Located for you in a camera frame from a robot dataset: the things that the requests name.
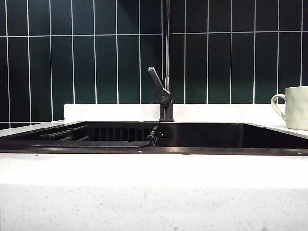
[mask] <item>tile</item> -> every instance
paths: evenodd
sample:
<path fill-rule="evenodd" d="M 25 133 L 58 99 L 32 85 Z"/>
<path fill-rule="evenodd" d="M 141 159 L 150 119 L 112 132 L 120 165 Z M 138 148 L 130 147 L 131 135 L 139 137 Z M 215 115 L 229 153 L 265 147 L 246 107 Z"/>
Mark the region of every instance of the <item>tile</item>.
<path fill-rule="evenodd" d="M 97 103 L 117 103 L 116 36 L 96 36 Z"/>
<path fill-rule="evenodd" d="M 207 31 L 207 1 L 186 1 L 186 32 Z"/>
<path fill-rule="evenodd" d="M 186 103 L 206 103 L 207 36 L 186 35 Z"/>
<path fill-rule="evenodd" d="M 73 32 L 77 35 L 93 35 L 93 1 L 73 0 Z"/>
<path fill-rule="evenodd" d="M 0 122 L 9 121 L 6 38 L 0 38 Z"/>
<path fill-rule="evenodd" d="M 276 94 L 277 33 L 256 33 L 255 103 L 270 103 Z"/>
<path fill-rule="evenodd" d="M 171 57 L 173 103 L 184 103 L 184 35 L 172 35 Z"/>
<path fill-rule="evenodd" d="M 52 37 L 53 120 L 64 119 L 64 104 L 73 103 L 72 38 Z"/>
<path fill-rule="evenodd" d="M 302 0 L 279 0 L 279 30 L 301 30 Z"/>
<path fill-rule="evenodd" d="M 27 1 L 7 0 L 8 35 L 27 35 Z"/>
<path fill-rule="evenodd" d="M 119 36 L 119 102 L 139 103 L 139 37 Z"/>
<path fill-rule="evenodd" d="M 228 32 L 231 30 L 231 1 L 209 0 L 209 31 Z"/>
<path fill-rule="evenodd" d="M 72 34 L 71 0 L 51 0 L 51 34 Z"/>
<path fill-rule="evenodd" d="M 140 32 L 161 33 L 161 1 L 140 0 Z"/>
<path fill-rule="evenodd" d="M 30 38 L 32 121 L 51 121 L 50 38 Z"/>
<path fill-rule="evenodd" d="M 162 47 L 160 35 L 141 36 L 141 103 L 157 103 L 156 89 L 148 74 L 148 67 L 153 66 L 162 77 Z"/>
<path fill-rule="evenodd" d="M 231 103 L 253 103 L 254 34 L 232 35 Z"/>
<path fill-rule="evenodd" d="M 6 36 L 5 1 L 0 1 L 0 36 Z"/>
<path fill-rule="evenodd" d="M 256 0 L 256 30 L 277 31 L 278 0 Z"/>
<path fill-rule="evenodd" d="M 163 9 L 163 23 L 165 22 L 165 3 Z M 185 26 L 185 0 L 171 1 L 171 30 L 172 33 L 184 33 Z"/>
<path fill-rule="evenodd" d="M 28 39 L 9 38 L 11 121 L 30 121 Z"/>
<path fill-rule="evenodd" d="M 95 33 L 116 33 L 116 1 L 95 0 Z"/>
<path fill-rule="evenodd" d="M 117 27 L 119 34 L 139 33 L 138 0 L 117 1 Z"/>
<path fill-rule="evenodd" d="M 208 45 L 208 102 L 229 103 L 230 34 L 210 34 Z"/>
<path fill-rule="evenodd" d="M 30 35 L 49 35 L 49 0 L 28 0 Z"/>
<path fill-rule="evenodd" d="M 95 103 L 94 37 L 74 37 L 75 103 Z"/>
<path fill-rule="evenodd" d="M 254 31 L 254 1 L 232 2 L 232 31 Z"/>
<path fill-rule="evenodd" d="M 300 42 L 300 32 L 279 34 L 279 94 L 285 94 L 287 87 L 300 86 Z"/>

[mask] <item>green tile wall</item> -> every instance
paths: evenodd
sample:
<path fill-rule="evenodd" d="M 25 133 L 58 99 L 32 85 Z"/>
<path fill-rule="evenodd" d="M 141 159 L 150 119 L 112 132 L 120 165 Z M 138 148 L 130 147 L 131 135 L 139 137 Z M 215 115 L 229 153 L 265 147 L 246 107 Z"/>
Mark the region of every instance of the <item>green tile wall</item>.
<path fill-rule="evenodd" d="M 156 103 L 164 8 L 0 1 L 0 128 L 63 119 L 66 103 Z M 305 0 L 173 0 L 174 103 L 269 103 L 308 84 L 307 15 Z"/>

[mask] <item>black faucet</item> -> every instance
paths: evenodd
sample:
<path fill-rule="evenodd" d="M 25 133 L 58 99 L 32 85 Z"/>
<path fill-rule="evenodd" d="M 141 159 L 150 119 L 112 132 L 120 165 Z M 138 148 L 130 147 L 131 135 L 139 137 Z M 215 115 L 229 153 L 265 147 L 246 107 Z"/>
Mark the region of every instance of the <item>black faucet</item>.
<path fill-rule="evenodd" d="M 173 88 L 170 75 L 170 44 L 171 44 L 171 0 L 166 0 L 166 56 L 165 75 L 160 81 L 154 67 L 149 67 L 149 75 L 157 89 L 157 101 L 160 104 L 160 122 L 174 122 L 173 120 Z"/>

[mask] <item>white grout line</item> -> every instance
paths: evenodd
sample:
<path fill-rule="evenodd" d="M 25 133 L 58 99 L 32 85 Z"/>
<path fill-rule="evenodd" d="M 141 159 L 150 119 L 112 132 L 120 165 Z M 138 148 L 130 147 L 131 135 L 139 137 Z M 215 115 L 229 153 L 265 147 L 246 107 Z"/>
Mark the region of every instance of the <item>white grout line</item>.
<path fill-rule="evenodd" d="M 8 12 L 7 12 L 7 0 L 5 0 L 5 30 L 6 36 L 8 36 Z M 6 61 L 7 61 L 7 73 L 8 73 L 8 106 L 9 106 L 9 122 L 11 122 L 11 102 L 10 102 L 10 74 L 9 74 L 9 38 L 6 38 Z"/>
<path fill-rule="evenodd" d="M 252 103 L 255 104 L 256 96 L 256 0 L 254 0 L 254 83 L 253 83 L 253 99 Z"/>
<path fill-rule="evenodd" d="M 51 89 L 51 121 L 53 121 L 53 86 L 52 86 L 52 52 L 51 52 L 51 0 L 49 0 L 49 49 L 50 49 L 50 89 Z"/>
<path fill-rule="evenodd" d="M 118 44 L 118 30 L 117 30 L 117 0 L 115 0 L 115 24 L 116 24 L 116 91 L 117 91 L 117 104 L 119 104 L 119 44 Z"/>
<path fill-rule="evenodd" d="M 209 7 L 210 7 L 210 0 L 207 0 L 207 31 L 209 32 Z M 209 42 L 209 34 L 207 34 L 207 62 L 206 62 L 206 103 L 208 104 L 208 42 Z"/>
<path fill-rule="evenodd" d="M 230 98 L 229 104 L 231 104 L 231 93 L 232 93 L 232 0 L 231 0 L 231 33 L 230 33 Z"/>
<path fill-rule="evenodd" d="M 30 123 L 32 122 L 31 109 L 31 71 L 30 71 L 30 31 L 29 31 L 29 0 L 27 0 L 27 31 L 28 31 L 28 72 L 29 72 L 29 107 L 30 107 Z"/>
<path fill-rule="evenodd" d="M 73 32 L 73 0 L 71 0 L 71 21 L 72 21 L 72 75 L 73 75 L 73 104 L 75 104 L 75 71 L 74 71 L 74 32 Z"/>
<path fill-rule="evenodd" d="M 141 49 L 140 49 L 140 0 L 138 0 L 138 40 L 139 40 L 139 104 L 141 104 Z"/>
<path fill-rule="evenodd" d="M 96 75 L 96 36 L 95 36 L 95 0 L 93 0 L 93 31 L 94 31 L 94 77 L 95 77 L 95 104 L 97 104 L 97 75 Z"/>

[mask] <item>ceramic mug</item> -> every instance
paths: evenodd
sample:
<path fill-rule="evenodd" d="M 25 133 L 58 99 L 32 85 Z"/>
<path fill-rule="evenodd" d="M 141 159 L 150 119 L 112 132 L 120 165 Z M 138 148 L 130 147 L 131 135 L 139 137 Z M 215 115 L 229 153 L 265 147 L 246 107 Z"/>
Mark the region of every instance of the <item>ceramic mug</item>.
<path fill-rule="evenodd" d="M 276 106 L 277 98 L 285 100 L 285 114 Z M 285 95 L 274 95 L 270 102 L 288 128 L 308 130 L 308 86 L 286 88 Z"/>

